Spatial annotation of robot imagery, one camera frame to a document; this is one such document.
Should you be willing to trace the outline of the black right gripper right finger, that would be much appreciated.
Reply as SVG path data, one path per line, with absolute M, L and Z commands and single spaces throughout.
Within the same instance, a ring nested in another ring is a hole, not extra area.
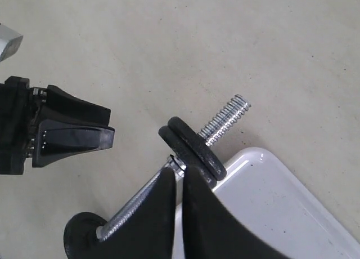
M 197 167 L 186 169 L 182 194 L 185 258 L 288 258 L 240 223 Z

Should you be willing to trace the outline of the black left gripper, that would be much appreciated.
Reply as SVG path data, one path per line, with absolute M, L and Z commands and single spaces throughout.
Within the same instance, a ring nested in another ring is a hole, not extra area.
M 115 130 L 108 127 L 110 114 L 110 109 L 57 86 L 30 87 L 27 78 L 9 77 L 1 84 L 1 174 L 22 175 L 31 157 L 32 166 L 42 168 L 112 148 Z

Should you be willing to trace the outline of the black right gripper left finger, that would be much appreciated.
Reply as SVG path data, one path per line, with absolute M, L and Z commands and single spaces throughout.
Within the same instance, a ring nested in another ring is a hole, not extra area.
M 176 210 L 176 178 L 163 168 L 142 205 L 106 241 L 81 258 L 171 258 Z

